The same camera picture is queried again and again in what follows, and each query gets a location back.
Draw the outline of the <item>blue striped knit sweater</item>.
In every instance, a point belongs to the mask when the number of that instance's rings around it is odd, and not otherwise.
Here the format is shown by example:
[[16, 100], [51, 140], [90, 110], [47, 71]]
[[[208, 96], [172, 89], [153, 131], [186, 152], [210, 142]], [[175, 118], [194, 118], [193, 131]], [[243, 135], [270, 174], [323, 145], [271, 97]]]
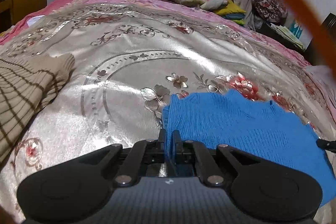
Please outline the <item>blue striped knit sweater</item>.
[[172, 95], [162, 122], [168, 145], [174, 130], [182, 140], [199, 141], [210, 149], [227, 144], [312, 176], [322, 188], [323, 205], [335, 198], [334, 171], [326, 152], [316, 145], [317, 134], [273, 101], [253, 102], [235, 90]]

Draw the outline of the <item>floral pillow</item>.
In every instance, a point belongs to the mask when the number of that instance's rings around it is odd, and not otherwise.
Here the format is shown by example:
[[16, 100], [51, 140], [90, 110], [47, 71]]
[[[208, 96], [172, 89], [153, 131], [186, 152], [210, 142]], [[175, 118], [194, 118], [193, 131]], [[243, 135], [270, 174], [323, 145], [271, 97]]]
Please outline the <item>floral pillow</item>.
[[305, 72], [325, 90], [335, 92], [335, 79], [331, 69], [326, 65], [308, 66]]

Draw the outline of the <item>dark wooden headboard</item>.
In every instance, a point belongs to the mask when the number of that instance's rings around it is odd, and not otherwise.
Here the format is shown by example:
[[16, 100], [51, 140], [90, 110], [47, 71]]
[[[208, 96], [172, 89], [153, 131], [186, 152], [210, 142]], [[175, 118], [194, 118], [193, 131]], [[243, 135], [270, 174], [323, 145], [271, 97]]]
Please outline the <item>dark wooden headboard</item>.
[[310, 61], [313, 65], [335, 66], [335, 12], [330, 12], [321, 24], [321, 35], [309, 44]]

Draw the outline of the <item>floral satin bedspread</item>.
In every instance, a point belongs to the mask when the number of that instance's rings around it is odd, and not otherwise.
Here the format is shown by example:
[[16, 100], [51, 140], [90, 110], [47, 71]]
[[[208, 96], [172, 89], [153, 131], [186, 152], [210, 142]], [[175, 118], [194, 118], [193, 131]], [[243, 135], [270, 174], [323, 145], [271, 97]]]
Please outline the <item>floral satin bedspread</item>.
[[236, 89], [335, 138], [335, 92], [305, 72], [304, 57], [210, 12], [156, 0], [57, 0], [34, 20], [14, 27], [1, 58], [71, 53], [75, 65], [1, 160], [1, 206], [16, 222], [22, 180], [112, 143], [156, 138], [172, 95]]

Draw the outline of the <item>green folded cloth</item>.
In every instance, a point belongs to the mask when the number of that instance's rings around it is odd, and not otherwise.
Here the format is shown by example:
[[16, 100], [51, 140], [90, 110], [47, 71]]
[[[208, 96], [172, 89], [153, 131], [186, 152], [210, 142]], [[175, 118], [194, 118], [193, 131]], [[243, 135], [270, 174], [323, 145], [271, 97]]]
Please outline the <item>green folded cloth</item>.
[[296, 38], [296, 36], [292, 34], [290, 30], [287, 29], [285, 26], [277, 26], [273, 23], [270, 23], [270, 28], [276, 31], [283, 38], [286, 38], [287, 40], [289, 40], [292, 44], [294, 44], [300, 50], [303, 50], [303, 51], [305, 50], [305, 46], [303, 45], [303, 43], [300, 42], [300, 40]]

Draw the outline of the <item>yellow blue package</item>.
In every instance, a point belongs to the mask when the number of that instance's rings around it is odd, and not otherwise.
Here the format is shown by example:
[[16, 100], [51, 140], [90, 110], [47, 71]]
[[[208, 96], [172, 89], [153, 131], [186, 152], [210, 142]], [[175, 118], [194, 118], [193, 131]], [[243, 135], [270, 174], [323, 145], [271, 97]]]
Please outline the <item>yellow blue package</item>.
[[303, 26], [301, 25], [300, 22], [294, 19], [290, 25], [289, 30], [297, 39], [299, 39], [303, 32]]

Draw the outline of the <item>beige checked knit garment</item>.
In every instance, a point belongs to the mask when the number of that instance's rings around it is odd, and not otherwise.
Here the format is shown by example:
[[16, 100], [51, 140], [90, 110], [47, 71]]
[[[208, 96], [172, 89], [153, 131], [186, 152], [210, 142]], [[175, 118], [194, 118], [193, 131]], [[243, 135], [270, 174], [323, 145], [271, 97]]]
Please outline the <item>beige checked knit garment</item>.
[[74, 65], [71, 53], [1, 58], [1, 160], [31, 118], [59, 94]]

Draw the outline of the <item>yellow folded cloth stack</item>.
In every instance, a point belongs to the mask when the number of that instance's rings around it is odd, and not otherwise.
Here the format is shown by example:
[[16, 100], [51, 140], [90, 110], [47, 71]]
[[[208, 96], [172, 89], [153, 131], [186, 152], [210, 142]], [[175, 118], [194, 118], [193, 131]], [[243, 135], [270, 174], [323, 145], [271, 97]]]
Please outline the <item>yellow folded cloth stack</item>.
[[227, 0], [227, 4], [214, 10], [214, 13], [224, 19], [233, 21], [238, 25], [243, 26], [245, 24], [244, 19], [246, 11], [241, 9], [240, 6], [236, 5], [232, 0]]

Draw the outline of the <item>dark floral bundle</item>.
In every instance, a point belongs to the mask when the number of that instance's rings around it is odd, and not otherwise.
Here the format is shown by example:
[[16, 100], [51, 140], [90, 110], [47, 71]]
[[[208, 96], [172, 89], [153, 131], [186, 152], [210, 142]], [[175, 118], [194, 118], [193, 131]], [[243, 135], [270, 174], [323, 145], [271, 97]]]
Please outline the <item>dark floral bundle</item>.
[[286, 19], [288, 12], [279, 0], [251, 0], [252, 7], [267, 22], [280, 23]]

